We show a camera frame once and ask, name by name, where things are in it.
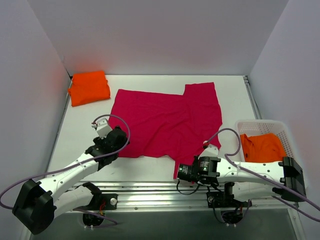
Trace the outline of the crimson red t-shirt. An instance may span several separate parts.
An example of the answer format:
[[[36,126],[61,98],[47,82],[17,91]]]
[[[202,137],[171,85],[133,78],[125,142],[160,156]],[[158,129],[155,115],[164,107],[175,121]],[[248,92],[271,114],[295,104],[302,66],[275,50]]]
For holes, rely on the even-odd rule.
[[[122,158],[169,156],[178,165],[191,165],[203,142],[221,125],[222,111],[212,82],[187,84],[182,95],[119,89],[109,119],[111,127],[130,133]]]

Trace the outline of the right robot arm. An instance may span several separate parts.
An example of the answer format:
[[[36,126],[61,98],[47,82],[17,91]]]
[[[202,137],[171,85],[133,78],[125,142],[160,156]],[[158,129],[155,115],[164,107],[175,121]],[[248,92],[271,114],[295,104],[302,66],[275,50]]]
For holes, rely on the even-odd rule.
[[[269,163],[196,156],[191,165],[179,165],[177,178],[204,186],[224,185],[222,200],[230,207],[254,198],[279,196],[289,202],[306,198],[303,169],[288,156]]]

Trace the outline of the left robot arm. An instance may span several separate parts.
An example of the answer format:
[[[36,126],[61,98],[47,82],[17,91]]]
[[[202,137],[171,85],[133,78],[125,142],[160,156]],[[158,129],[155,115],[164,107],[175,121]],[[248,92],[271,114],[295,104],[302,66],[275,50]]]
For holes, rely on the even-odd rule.
[[[109,128],[105,136],[94,138],[93,143],[65,170],[38,181],[29,179],[22,185],[12,213],[32,234],[42,233],[55,218],[68,211],[95,210],[106,202],[102,191],[91,182],[71,188],[115,161],[128,137],[116,126]]]

